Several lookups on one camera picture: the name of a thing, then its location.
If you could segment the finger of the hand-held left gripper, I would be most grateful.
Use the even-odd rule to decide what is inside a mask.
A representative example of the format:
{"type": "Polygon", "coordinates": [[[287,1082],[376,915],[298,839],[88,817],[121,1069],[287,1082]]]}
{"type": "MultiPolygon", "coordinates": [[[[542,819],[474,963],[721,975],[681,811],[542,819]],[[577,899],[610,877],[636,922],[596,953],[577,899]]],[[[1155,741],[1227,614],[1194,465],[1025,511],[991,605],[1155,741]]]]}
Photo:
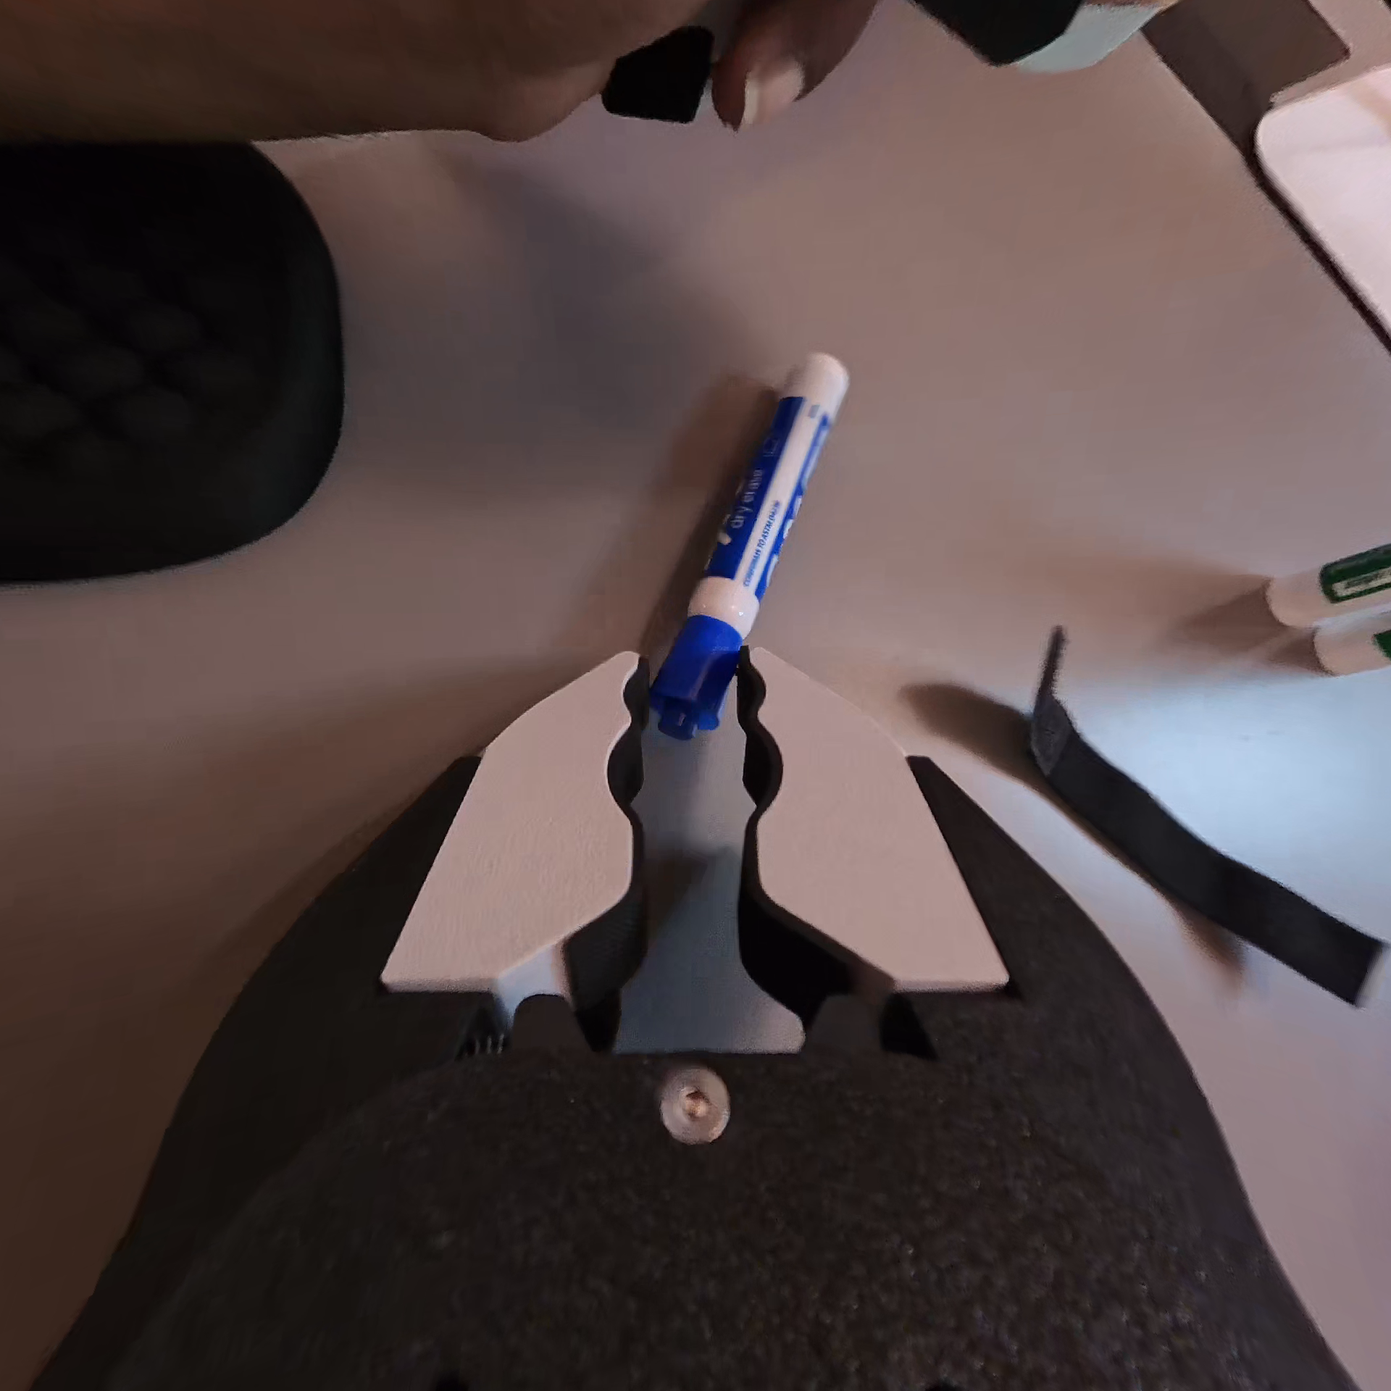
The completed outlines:
{"type": "Polygon", "coordinates": [[[1049,44],[1019,57],[1015,67],[1040,76],[1082,71],[1138,34],[1173,3],[1082,3],[1070,24],[1049,44]]]}

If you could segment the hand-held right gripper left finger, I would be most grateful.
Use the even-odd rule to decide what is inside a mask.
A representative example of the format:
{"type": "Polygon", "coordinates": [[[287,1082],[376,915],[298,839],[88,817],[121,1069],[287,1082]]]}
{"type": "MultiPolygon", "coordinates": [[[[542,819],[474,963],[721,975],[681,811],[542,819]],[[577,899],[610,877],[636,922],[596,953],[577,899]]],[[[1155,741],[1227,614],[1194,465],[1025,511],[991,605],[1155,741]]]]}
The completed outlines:
{"type": "Polygon", "coordinates": [[[482,751],[381,971],[393,995],[484,995],[504,1026],[532,996],[621,1023],[648,950],[643,786],[649,667],[621,650],[482,751]]]}

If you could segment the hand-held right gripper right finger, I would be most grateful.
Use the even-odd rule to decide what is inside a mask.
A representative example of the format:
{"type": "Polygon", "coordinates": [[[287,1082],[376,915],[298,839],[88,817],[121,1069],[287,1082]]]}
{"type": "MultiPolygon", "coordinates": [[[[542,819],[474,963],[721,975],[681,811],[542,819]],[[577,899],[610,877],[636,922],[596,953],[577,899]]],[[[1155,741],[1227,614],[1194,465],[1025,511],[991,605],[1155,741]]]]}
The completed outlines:
{"type": "Polygon", "coordinates": [[[994,993],[1010,973],[911,758],[860,706],[767,648],[744,648],[737,715],[754,801],[741,961],[813,1023],[852,996],[994,993]]]}

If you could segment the blue dry erase marker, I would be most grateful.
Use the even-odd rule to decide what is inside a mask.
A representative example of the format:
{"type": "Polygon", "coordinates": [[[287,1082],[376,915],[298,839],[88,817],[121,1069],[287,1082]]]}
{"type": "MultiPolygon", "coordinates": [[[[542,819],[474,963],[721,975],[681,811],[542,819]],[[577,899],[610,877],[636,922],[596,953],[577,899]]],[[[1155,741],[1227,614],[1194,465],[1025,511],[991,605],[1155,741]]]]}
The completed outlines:
{"type": "Polygon", "coordinates": [[[659,733],[688,741],[719,726],[780,551],[848,390],[848,370],[815,352],[792,370],[747,463],[651,687],[659,733]]]}

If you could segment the green dry erase marker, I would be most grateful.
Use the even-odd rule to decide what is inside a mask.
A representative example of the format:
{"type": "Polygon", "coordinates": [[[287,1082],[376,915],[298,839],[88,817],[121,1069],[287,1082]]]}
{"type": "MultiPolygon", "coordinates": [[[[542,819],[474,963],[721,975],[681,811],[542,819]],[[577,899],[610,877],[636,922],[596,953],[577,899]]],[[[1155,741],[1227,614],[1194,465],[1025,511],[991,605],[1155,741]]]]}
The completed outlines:
{"type": "Polygon", "coordinates": [[[1386,612],[1390,543],[1269,579],[1264,599],[1270,614],[1292,629],[1314,629],[1362,612],[1386,612]]]}
{"type": "Polygon", "coordinates": [[[1365,610],[1317,625],[1314,652],[1330,675],[1390,668],[1390,609],[1365,610]]]}

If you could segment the white document stand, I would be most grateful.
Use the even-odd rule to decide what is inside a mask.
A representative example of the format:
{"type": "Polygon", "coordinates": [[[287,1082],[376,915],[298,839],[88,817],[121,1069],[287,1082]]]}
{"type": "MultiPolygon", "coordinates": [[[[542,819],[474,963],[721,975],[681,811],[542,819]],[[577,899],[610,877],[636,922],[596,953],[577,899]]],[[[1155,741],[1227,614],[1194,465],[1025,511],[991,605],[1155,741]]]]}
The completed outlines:
{"type": "Polygon", "coordinates": [[[1279,105],[1257,162],[1338,279],[1390,332],[1390,66],[1279,105]]]}

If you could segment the black wrist rest pad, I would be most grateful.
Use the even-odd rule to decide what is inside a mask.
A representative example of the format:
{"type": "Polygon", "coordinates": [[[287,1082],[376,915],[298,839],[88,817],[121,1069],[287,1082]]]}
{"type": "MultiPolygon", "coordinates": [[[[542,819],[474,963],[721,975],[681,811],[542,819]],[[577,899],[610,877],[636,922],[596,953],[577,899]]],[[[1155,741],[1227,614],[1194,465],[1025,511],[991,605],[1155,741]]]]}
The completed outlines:
{"type": "Polygon", "coordinates": [[[337,266],[252,143],[4,143],[2,582],[219,557],[343,427],[337,266]]]}

